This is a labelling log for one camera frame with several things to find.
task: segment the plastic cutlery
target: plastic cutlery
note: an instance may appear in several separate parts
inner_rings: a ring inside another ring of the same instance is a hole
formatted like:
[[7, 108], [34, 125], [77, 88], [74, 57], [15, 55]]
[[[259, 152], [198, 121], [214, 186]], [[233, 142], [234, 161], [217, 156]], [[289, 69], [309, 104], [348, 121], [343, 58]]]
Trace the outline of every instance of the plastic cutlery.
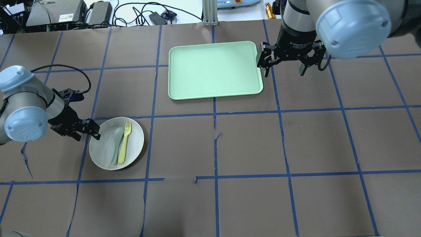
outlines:
[[112, 165], [116, 165], [117, 164], [118, 148], [119, 148], [119, 145], [120, 145], [121, 138], [123, 137], [123, 134], [124, 134], [124, 128], [122, 128], [122, 127], [118, 127], [114, 131], [114, 144], [115, 144], [115, 147], [114, 147], [114, 156], [112, 157], [112, 160], [111, 160], [111, 164]]
[[131, 122], [127, 121], [124, 127], [123, 143], [121, 144], [120, 154], [118, 155], [118, 163], [123, 164], [126, 159], [127, 138], [131, 133]]

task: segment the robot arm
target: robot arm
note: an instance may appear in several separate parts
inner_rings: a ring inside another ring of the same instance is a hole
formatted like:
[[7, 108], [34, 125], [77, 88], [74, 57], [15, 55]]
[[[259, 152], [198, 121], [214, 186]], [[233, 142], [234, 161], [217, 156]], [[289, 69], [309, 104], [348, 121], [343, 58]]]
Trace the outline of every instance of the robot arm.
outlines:
[[302, 62], [300, 75], [312, 65], [323, 71], [330, 61], [321, 66], [326, 49], [350, 59], [408, 33], [421, 47], [420, 25], [421, 0], [288, 0], [276, 44], [261, 43], [257, 66], [266, 69], [265, 77], [273, 65], [291, 60]]
[[22, 66], [11, 66], [0, 72], [0, 90], [5, 93], [0, 108], [0, 145], [10, 140], [37, 140], [47, 131], [47, 123], [61, 136], [77, 141], [81, 139], [77, 132], [100, 138], [95, 121], [78, 118], [69, 106], [70, 102], [84, 99], [79, 91], [50, 90]]

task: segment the light blue joint cap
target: light blue joint cap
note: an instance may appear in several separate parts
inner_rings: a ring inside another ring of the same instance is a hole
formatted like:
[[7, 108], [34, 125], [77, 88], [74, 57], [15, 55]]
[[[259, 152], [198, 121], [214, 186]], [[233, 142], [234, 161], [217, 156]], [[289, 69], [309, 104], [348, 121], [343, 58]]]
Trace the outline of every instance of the light blue joint cap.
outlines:
[[4, 130], [11, 139], [18, 142], [35, 141], [47, 131], [47, 113], [36, 106], [27, 106], [11, 113]]
[[389, 12], [375, 0], [344, 0], [330, 6], [319, 17], [316, 31], [328, 53], [351, 59], [366, 54], [390, 33]]
[[10, 91], [31, 80], [34, 74], [23, 66], [10, 66], [0, 72], [0, 90]]

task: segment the tray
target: tray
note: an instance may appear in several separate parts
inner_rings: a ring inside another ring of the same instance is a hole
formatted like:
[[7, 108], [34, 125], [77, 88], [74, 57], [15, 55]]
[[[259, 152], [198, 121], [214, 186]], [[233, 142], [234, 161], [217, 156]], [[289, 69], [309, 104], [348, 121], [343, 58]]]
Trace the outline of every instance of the tray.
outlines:
[[168, 95], [173, 100], [258, 94], [263, 89], [251, 41], [177, 46], [170, 50]]

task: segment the blue device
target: blue device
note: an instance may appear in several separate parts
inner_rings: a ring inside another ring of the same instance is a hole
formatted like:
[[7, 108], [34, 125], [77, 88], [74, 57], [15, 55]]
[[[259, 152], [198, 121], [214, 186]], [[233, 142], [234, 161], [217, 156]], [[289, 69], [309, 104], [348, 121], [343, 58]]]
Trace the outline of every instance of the blue device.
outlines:
[[218, 0], [218, 8], [236, 8], [259, 3], [260, 0]]

